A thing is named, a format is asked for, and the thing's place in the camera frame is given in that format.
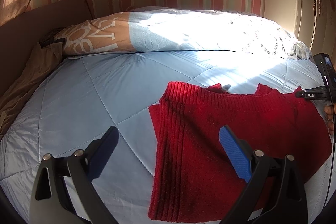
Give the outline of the person's right hand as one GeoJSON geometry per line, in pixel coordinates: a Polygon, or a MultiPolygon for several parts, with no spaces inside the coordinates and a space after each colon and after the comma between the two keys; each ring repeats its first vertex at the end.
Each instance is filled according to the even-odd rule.
{"type": "Polygon", "coordinates": [[[335,114],[335,104],[331,104],[329,106],[325,106],[323,109],[327,118],[327,128],[329,130],[330,135],[334,134],[334,114],[335,114]]]}

